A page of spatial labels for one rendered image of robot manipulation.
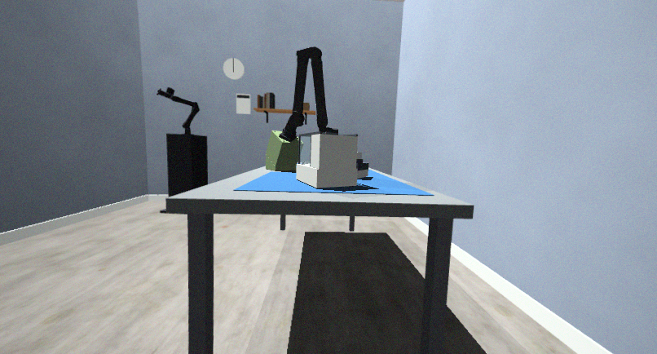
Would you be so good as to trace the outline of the blue bench mat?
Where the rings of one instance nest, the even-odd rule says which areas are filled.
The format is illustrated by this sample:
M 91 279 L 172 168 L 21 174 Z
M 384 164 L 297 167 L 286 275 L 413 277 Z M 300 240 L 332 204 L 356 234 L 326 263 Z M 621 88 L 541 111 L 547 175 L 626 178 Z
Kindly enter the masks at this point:
M 269 172 L 253 181 L 234 189 L 234 191 L 255 192 L 321 192 L 433 196 L 398 180 L 368 170 L 368 177 L 357 179 L 357 186 L 315 188 L 296 179 L 296 172 Z

